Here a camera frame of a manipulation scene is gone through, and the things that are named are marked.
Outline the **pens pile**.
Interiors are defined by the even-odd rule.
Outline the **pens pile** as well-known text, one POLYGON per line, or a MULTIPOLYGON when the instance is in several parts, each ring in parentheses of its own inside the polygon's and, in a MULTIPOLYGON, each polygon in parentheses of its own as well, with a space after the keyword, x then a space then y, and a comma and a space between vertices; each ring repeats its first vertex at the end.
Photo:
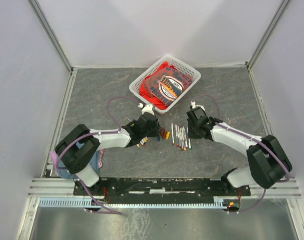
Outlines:
POLYGON ((136 146, 139 148, 139 147, 143 147, 145 146, 145 144, 147 143, 148 141, 148 137, 144 137, 136 146))

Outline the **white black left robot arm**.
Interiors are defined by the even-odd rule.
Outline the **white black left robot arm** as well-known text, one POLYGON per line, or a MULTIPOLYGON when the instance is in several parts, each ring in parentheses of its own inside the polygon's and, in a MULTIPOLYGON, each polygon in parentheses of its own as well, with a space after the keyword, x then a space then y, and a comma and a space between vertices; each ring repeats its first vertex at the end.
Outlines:
POLYGON ((102 190, 102 183, 90 165, 95 152, 136 146, 146 138, 156 138, 160 133, 158 118, 148 112, 120 129, 90 130, 86 125, 79 124, 50 152, 50 157, 57 170, 66 169, 85 184, 87 192, 97 195, 102 190))

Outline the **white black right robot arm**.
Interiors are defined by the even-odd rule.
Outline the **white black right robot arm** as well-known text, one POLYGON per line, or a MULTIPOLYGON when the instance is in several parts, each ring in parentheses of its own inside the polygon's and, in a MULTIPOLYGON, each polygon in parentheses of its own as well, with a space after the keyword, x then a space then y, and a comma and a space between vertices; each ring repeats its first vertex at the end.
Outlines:
POLYGON ((248 167, 229 171, 220 183, 225 195, 233 195, 238 188, 258 184, 264 189, 290 180, 293 167, 278 139, 251 135, 237 130, 220 119, 209 117, 200 107, 187 111, 189 138, 206 139, 231 147, 247 157, 248 167))

